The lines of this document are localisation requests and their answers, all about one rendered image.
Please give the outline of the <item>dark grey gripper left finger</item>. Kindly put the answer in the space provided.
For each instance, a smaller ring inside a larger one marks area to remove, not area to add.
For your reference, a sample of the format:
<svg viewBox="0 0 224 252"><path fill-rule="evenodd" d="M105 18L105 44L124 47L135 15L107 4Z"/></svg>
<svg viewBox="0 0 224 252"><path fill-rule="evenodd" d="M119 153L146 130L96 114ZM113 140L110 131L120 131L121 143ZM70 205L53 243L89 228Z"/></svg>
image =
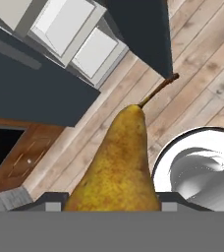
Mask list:
<svg viewBox="0 0 224 252"><path fill-rule="evenodd" d="M67 192L45 192L35 202L15 208L16 212L61 212L69 197Z"/></svg>

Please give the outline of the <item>dark grey fridge door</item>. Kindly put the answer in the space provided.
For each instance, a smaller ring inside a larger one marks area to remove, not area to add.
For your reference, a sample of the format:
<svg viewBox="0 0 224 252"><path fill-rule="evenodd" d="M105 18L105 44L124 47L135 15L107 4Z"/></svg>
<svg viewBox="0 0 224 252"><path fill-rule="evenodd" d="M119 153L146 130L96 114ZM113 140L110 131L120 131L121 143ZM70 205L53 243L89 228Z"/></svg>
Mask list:
<svg viewBox="0 0 224 252"><path fill-rule="evenodd" d="M112 32L163 78L173 74L168 0L94 0Z"/></svg>

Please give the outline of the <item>white fridge rack bin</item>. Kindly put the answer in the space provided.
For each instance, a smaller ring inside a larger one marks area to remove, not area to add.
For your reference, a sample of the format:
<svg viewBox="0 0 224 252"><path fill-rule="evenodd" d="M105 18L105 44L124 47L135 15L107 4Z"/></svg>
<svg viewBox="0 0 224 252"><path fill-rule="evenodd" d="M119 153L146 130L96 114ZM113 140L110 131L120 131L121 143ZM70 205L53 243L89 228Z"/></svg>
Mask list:
<svg viewBox="0 0 224 252"><path fill-rule="evenodd" d="M66 68L105 37L97 28L105 12L94 0L49 0L28 31L27 43Z"/></svg>
<svg viewBox="0 0 224 252"><path fill-rule="evenodd" d="M95 28L70 62L84 79L99 89L129 47L99 28Z"/></svg>

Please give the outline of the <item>white round bowl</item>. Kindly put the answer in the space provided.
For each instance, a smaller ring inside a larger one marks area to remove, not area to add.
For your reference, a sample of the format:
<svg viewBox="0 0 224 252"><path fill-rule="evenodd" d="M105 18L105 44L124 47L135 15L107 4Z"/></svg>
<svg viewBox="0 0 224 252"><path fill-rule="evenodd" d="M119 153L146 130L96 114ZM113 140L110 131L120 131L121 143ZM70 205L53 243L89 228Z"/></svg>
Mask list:
<svg viewBox="0 0 224 252"><path fill-rule="evenodd" d="M197 127L174 137L158 155L152 180L158 193L224 212L224 128Z"/></svg>

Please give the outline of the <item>yellow-brown pear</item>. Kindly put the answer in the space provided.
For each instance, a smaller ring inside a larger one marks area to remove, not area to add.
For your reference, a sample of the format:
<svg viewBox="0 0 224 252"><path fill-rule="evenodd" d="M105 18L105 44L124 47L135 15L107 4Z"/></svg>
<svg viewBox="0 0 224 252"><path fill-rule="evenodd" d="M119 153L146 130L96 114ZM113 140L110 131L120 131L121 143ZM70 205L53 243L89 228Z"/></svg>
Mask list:
<svg viewBox="0 0 224 252"><path fill-rule="evenodd" d="M143 107L123 108L99 146L83 178L68 198L66 212L159 211L149 172Z"/></svg>

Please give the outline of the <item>dark grey fridge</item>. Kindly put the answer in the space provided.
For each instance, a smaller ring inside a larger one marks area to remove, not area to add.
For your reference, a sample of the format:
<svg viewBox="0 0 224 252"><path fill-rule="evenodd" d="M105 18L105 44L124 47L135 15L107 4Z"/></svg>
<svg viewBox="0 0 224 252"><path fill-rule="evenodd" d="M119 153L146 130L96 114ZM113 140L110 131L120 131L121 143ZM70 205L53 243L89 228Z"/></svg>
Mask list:
<svg viewBox="0 0 224 252"><path fill-rule="evenodd" d="M99 95L0 29L0 118L73 127Z"/></svg>

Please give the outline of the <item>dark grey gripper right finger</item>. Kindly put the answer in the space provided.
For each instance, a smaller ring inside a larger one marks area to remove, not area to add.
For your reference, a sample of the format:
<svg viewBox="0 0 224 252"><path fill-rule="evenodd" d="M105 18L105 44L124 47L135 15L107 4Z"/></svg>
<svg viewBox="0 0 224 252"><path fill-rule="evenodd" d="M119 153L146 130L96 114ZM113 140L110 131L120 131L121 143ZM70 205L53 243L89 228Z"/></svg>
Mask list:
<svg viewBox="0 0 224 252"><path fill-rule="evenodd" d="M210 212L210 209L206 207L188 202L177 192L158 192L157 196L161 202L163 212Z"/></svg>

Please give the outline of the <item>brown wooden cabinet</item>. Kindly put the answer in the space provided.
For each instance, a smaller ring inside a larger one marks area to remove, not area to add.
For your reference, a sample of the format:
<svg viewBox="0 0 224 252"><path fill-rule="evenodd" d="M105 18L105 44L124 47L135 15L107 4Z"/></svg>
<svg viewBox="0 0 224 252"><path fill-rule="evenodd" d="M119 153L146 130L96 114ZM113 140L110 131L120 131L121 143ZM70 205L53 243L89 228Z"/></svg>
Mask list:
<svg viewBox="0 0 224 252"><path fill-rule="evenodd" d="M20 187L63 132L63 126L0 118L0 126L25 132L0 165L0 192Z"/></svg>

